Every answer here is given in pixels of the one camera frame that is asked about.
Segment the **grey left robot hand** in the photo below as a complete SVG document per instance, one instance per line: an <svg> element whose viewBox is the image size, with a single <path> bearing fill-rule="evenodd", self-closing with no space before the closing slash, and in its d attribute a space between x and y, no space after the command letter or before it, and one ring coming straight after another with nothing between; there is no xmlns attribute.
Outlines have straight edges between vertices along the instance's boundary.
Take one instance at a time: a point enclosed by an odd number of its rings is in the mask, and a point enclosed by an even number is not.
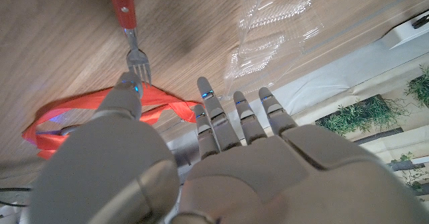
<svg viewBox="0 0 429 224"><path fill-rule="evenodd" d="M427 223L428 211L377 156L317 125L297 125L267 88L267 136L242 93L237 137L205 78L195 108L202 158L180 181L173 153L141 122L140 78L121 75L89 122L37 179L30 223Z"/></svg>

